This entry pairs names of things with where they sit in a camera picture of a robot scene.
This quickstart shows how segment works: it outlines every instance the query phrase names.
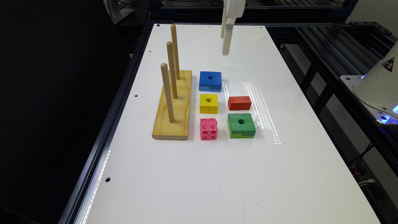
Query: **pink block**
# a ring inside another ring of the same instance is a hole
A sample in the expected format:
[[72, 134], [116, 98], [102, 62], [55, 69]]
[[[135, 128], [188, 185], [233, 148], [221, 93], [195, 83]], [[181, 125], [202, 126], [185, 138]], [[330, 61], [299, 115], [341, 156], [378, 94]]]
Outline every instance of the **pink block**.
[[217, 139], [217, 120], [215, 118], [202, 118], [200, 120], [200, 139], [216, 140]]

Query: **table surface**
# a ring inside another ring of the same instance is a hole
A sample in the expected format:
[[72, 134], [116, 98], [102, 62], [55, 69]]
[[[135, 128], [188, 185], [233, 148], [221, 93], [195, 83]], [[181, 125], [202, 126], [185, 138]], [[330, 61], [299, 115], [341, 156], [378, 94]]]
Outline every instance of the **table surface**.
[[[379, 223], [266, 28], [235, 26], [229, 56], [220, 30], [177, 25], [180, 68], [193, 72], [188, 140], [160, 141], [171, 34], [154, 26], [82, 223]], [[222, 73], [221, 93], [198, 91], [200, 71]], [[199, 113], [200, 94], [218, 95], [218, 114]], [[247, 113], [228, 111], [239, 95], [252, 99], [253, 139], [228, 136], [228, 113]], [[217, 140], [200, 140], [200, 118], [217, 119]]]

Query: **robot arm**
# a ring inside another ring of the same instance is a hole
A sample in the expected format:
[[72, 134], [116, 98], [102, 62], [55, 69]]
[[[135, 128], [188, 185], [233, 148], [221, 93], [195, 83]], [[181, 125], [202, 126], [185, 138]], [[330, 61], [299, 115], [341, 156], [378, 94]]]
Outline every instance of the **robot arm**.
[[221, 38], [224, 39], [223, 55], [229, 54], [235, 20], [242, 17], [245, 4], [246, 0], [224, 0], [223, 22], [221, 25]]

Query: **cable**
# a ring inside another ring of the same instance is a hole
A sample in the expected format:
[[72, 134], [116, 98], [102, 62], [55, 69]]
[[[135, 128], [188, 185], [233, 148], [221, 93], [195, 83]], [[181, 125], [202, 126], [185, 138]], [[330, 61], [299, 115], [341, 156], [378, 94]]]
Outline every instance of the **cable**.
[[361, 160], [363, 159], [363, 157], [365, 156], [365, 154], [368, 153], [373, 147], [374, 147], [374, 145], [370, 142], [369, 145], [366, 147], [364, 152], [362, 152], [360, 155], [358, 155], [354, 159], [350, 160], [348, 163], [351, 164], [355, 160], [358, 160], [358, 162], [354, 166], [355, 169], [356, 169], [358, 167], [359, 163], [361, 162]]
[[355, 164], [355, 168], [357, 168], [358, 167], [358, 165], [359, 165], [359, 163], [361, 162], [361, 160], [363, 159], [363, 157], [365, 156], [365, 154], [367, 153], [367, 152], [369, 152], [372, 148], [373, 148], [374, 146], [373, 146], [373, 144], [372, 144], [372, 146], [370, 147], [370, 148], [368, 148], [367, 150], [365, 150], [364, 152], [362, 152], [362, 156], [358, 159], [358, 162]]
[[129, 3], [124, 3], [124, 2], [121, 2], [121, 1], [117, 1], [117, 0], [114, 0], [114, 1], [116, 1], [116, 2], [118, 2], [118, 3], [121, 3], [121, 4], [128, 5], [128, 6], [139, 7], [139, 8], [141, 8], [141, 9], [146, 9], [146, 10], [150, 11], [150, 9], [148, 9], [148, 8], [145, 8], [145, 7], [141, 7], [141, 6], [132, 5], [132, 4], [129, 4]]
[[379, 209], [380, 212], [381, 212], [381, 210], [383, 210], [383, 208], [384, 208], [384, 199], [381, 199], [381, 200], [382, 200], [381, 202], [382, 202], [383, 204], [381, 205], [381, 208]]
[[[372, 144], [372, 143], [370, 142], [369, 145], [366, 147], [365, 151], [371, 146], [371, 144]], [[350, 164], [350, 163], [354, 162], [355, 160], [359, 159], [359, 158], [361, 157], [361, 155], [362, 155], [362, 153], [359, 154], [359, 155], [358, 155], [357, 157], [355, 157], [354, 159], [350, 160], [348, 163]]]
[[361, 185], [361, 184], [373, 184], [373, 183], [376, 183], [376, 181], [374, 181], [373, 179], [369, 179], [369, 180], [361, 181], [358, 184]]

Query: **wooden peg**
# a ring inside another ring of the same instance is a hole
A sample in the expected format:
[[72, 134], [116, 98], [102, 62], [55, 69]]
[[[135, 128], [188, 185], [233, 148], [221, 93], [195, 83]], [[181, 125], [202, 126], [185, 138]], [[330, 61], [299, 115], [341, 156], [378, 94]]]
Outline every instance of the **wooden peg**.
[[178, 60], [178, 45], [177, 45], [177, 29], [175, 24], [172, 24], [172, 41], [173, 41], [173, 54], [175, 64], [175, 77], [180, 80], [180, 62]]
[[177, 84], [175, 82], [173, 43], [171, 43], [170, 41], [167, 42], [167, 55], [169, 56], [170, 82], [172, 84], [172, 95], [173, 99], [177, 99]]
[[160, 65], [160, 69], [162, 71], [163, 87], [164, 87], [164, 94], [166, 96], [166, 107], [167, 107], [167, 113], [169, 114], [169, 122], [174, 123], [173, 102], [172, 102], [172, 94], [170, 91], [169, 71], [167, 68], [167, 64], [162, 63]]

